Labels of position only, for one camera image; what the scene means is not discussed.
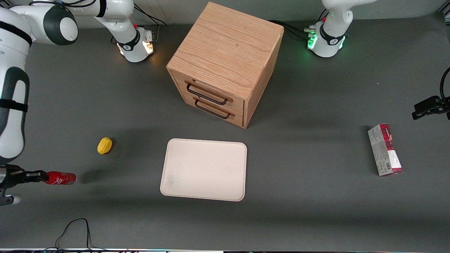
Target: red and white box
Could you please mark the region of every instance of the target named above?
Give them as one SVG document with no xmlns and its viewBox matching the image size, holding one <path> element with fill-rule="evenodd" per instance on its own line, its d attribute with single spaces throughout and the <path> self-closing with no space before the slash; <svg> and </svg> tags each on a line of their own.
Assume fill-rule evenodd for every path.
<svg viewBox="0 0 450 253">
<path fill-rule="evenodd" d="M 373 156 L 377 163 L 378 174 L 388 176 L 402 173 L 400 161 L 392 146 L 392 135 L 389 124 L 379 124 L 368 131 Z"/>
</svg>

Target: metal handle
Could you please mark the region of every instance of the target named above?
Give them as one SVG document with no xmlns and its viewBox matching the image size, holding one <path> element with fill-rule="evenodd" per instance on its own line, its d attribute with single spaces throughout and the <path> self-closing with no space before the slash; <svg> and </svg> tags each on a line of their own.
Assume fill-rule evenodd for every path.
<svg viewBox="0 0 450 253">
<path fill-rule="evenodd" d="M 199 97 L 201 97 L 201 98 L 204 98 L 204 99 L 206 99 L 206 100 L 208 100 L 208 101 L 211 101 L 211 102 L 213 102 L 213 103 L 215 103 L 215 104 L 218 104 L 218 105 L 224 105 L 224 104 L 228 101 L 227 98 L 225 98 L 225 100 L 224 100 L 223 102 L 219 102 L 219 101 L 217 101 L 217 100 L 208 98 L 208 97 L 205 96 L 205 95 L 202 95 L 202 94 L 200 94 L 200 93 L 198 93 L 198 92 L 195 92 L 195 91 L 193 91 L 193 90 L 190 90 L 189 87 L 191 87 L 191 86 L 192 86 L 192 85 L 191 85 L 190 83 L 188 83 L 188 85 L 186 86 L 186 89 L 187 89 L 190 93 L 195 94 L 195 95 L 197 95 L 197 96 L 199 96 Z"/>
<path fill-rule="evenodd" d="M 206 109 L 206 108 L 204 108 L 204 107 L 201 107 L 200 105 L 198 105 L 198 99 L 195 100 L 195 106 L 196 106 L 198 109 L 203 110 L 203 111 L 205 111 L 205 112 L 207 112 L 207 113 L 210 113 L 210 114 L 212 114 L 212 115 L 214 115 L 214 116 L 217 116 L 217 117 L 219 117 L 219 118 L 221 118 L 221 119 L 228 119 L 228 118 L 230 117 L 230 115 L 231 115 L 230 113 L 228 113 L 227 116 L 222 116 L 222 115 L 220 115 L 220 114 L 218 114 L 218 113 L 215 113 L 215 112 L 213 112 L 213 111 L 211 111 L 211 110 L 208 110 L 208 109 Z"/>
</svg>

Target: wooden box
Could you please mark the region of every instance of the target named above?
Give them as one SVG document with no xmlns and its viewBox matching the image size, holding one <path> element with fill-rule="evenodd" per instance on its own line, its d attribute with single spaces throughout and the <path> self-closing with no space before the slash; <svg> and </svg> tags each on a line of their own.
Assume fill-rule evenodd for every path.
<svg viewBox="0 0 450 253">
<path fill-rule="evenodd" d="M 280 25 L 209 2 L 167 69 L 187 104 L 247 128 L 283 32 Z"/>
</svg>

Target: gray table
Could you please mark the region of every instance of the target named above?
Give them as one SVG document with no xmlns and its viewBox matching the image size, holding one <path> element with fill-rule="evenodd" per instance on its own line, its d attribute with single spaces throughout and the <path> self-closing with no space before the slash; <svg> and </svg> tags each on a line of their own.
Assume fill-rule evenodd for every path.
<svg viewBox="0 0 450 253">
<path fill-rule="evenodd" d="M 80 179 L 10 189 L 23 202 L 1 208 L 0 247 L 50 247 L 86 217 L 94 244 L 106 248 L 450 250 L 450 122 L 411 118 L 449 66 L 441 14 L 355 21 L 331 59 L 286 33 L 247 130 L 178 94 L 165 65 L 189 28 L 162 27 L 156 54 L 137 64 L 106 29 L 81 30 L 71 46 L 33 45 L 27 144 L 15 164 Z M 366 128 L 379 123 L 391 124 L 403 174 L 376 173 Z M 104 136 L 118 145 L 100 156 Z M 172 138 L 245 143 L 244 200 L 161 195 Z M 84 232 L 74 224 L 61 246 L 84 247 Z"/>
</svg>

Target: yellow object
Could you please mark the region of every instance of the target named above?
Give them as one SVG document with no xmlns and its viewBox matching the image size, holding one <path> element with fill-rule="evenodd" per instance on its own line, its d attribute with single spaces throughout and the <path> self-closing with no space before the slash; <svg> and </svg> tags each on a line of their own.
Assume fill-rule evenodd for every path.
<svg viewBox="0 0 450 253">
<path fill-rule="evenodd" d="M 112 146 L 113 141 L 110 138 L 105 137 L 100 141 L 99 145 L 97 146 L 97 152 L 99 154 L 106 154 L 111 150 Z"/>
</svg>

